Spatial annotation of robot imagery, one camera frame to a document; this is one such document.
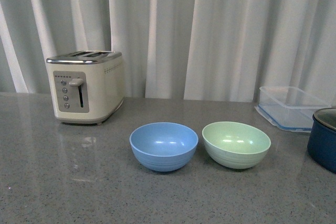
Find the bowl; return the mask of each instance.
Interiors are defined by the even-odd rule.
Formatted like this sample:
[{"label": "bowl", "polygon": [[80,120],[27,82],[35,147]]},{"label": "bowl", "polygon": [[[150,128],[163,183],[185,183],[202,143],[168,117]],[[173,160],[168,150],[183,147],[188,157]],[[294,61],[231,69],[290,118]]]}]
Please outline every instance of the bowl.
[{"label": "bowl", "polygon": [[130,144],[140,164],[157,172],[171,172],[191,160],[198,136],[181,124],[150,123],[132,132]]},{"label": "bowl", "polygon": [[237,122],[215,122],[202,130],[205,149],[221,165],[247,169],[266,156],[271,140],[261,130]]}]

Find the cream toaster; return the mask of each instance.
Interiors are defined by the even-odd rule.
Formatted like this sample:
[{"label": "cream toaster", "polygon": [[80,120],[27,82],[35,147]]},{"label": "cream toaster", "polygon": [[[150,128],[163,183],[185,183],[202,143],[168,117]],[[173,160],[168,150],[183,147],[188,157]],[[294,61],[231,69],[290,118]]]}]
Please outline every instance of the cream toaster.
[{"label": "cream toaster", "polygon": [[120,52],[73,52],[48,58],[46,68],[55,117],[61,122],[100,124],[123,102]]}]

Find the pot lid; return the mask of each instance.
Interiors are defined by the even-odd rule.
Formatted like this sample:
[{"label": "pot lid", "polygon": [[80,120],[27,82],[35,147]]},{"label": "pot lid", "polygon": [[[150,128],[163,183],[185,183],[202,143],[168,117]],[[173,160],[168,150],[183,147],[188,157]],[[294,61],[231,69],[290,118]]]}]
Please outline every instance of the pot lid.
[{"label": "pot lid", "polygon": [[336,108],[316,110],[314,117],[324,126],[336,131]]}]

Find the clear plastic container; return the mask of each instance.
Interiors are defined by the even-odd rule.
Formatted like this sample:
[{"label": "clear plastic container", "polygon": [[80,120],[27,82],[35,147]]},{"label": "clear plastic container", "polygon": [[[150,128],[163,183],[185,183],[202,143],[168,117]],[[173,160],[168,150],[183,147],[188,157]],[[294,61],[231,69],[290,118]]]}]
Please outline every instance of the clear plastic container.
[{"label": "clear plastic container", "polygon": [[260,87],[256,110],[282,130],[310,132],[314,112],[330,104],[296,87]]}]

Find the curtain fold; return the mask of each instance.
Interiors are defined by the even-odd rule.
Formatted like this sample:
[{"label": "curtain fold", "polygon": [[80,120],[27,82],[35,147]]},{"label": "curtain fold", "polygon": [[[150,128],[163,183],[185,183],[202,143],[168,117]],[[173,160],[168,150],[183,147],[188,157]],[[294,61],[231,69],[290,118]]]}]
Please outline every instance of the curtain fold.
[{"label": "curtain fold", "polygon": [[0,0],[0,91],[50,92],[45,59],[123,54],[126,96],[336,105],[336,0]]}]

